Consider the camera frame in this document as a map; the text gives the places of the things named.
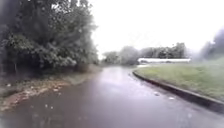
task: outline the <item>foliage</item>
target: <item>foliage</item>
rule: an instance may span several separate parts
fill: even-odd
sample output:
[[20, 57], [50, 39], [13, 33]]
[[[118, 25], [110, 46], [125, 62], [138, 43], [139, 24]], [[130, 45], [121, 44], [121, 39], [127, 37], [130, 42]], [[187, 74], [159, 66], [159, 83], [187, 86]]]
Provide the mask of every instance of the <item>foliage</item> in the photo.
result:
[[214, 58], [224, 54], [224, 29], [214, 37], [214, 43], [207, 42], [201, 50], [203, 58]]
[[140, 51], [142, 58], [184, 58], [186, 47], [184, 43], [177, 43], [173, 47], [149, 47]]
[[134, 65], [138, 63], [139, 52], [131, 46], [124, 47], [119, 53], [122, 65]]
[[90, 8], [87, 0], [20, 0], [1, 39], [5, 65], [52, 69], [97, 63]]
[[120, 57], [118, 52], [111, 51], [104, 53], [105, 59], [103, 60], [106, 64], [120, 64]]

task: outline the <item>grass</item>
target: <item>grass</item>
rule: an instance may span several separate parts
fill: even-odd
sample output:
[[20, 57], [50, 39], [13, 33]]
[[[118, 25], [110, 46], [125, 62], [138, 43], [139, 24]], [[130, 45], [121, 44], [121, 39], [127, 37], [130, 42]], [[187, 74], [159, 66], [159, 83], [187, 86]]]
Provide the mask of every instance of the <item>grass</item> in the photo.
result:
[[137, 74], [224, 101], [224, 58], [139, 68]]

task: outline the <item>wet road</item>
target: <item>wet road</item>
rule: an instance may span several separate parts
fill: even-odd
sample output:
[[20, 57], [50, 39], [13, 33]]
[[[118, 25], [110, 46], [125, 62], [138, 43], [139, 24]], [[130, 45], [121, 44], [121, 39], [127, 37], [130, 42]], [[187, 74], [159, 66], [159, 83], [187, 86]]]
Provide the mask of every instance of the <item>wet road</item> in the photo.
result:
[[0, 128], [224, 128], [224, 117], [110, 67], [1, 114]]

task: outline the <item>green tree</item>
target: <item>green tree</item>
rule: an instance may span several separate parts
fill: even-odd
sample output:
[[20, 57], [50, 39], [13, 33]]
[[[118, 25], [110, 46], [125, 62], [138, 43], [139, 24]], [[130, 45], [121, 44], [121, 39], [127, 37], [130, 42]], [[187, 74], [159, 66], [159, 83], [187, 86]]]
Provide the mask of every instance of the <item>green tree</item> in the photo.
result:
[[1, 40], [5, 65], [85, 68], [97, 62], [90, 9], [87, 0], [20, 0]]
[[134, 65], [138, 63], [139, 52], [134, 47], [126, 46], [120, 51], [119, 56], [121, 64]]
[[111, 51], [104, 53], [105, 59], [104, 62], [106, 64], [120, 64], [120, 57], [118, 52]]

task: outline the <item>fallen leaves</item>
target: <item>fallen leaves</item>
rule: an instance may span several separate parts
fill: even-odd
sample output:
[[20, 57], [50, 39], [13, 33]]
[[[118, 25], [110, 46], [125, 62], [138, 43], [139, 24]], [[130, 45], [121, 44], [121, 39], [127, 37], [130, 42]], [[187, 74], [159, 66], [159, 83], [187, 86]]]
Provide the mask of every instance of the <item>fallen leaves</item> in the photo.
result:
[[35, 86], [31, 86], [29, 88], [26, 88], [22, 92], [16, 93], [14, 95], [9, 96], [3, 101], [1, 111], [10, 109], [14, 106], [16, 106], [19, 102], [29, 99], [32, 96], [39, 95], [41, 93], [44, 93], [50, 89], [52, 89], [54, 92], [58, 92], [63, 86], [68, 86], [70, 85], [69, 83], [62, 81], [62, 80], [45, 80], [42, 82], [36, 82]]

